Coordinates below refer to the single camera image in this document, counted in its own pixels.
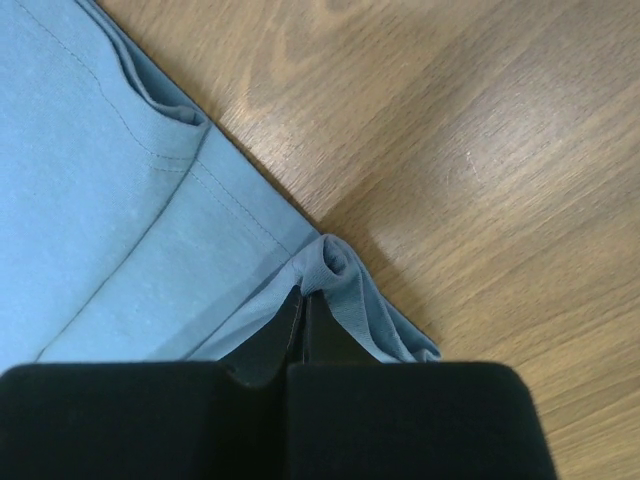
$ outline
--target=wood grain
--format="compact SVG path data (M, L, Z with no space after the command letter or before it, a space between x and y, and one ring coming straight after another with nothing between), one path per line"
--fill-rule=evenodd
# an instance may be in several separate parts
M640 2L102 0L564 478L640 478Z

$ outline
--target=garment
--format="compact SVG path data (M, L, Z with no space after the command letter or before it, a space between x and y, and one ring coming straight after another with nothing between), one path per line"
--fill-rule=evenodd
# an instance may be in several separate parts
M0 372L219 358L291 282L377 358L438 357L93 2L0 0L0 42Z

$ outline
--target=wooden surface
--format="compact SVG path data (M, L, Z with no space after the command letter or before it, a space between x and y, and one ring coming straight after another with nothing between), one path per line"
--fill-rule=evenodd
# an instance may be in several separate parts
M564 478L640 478L640 1L102 0Z

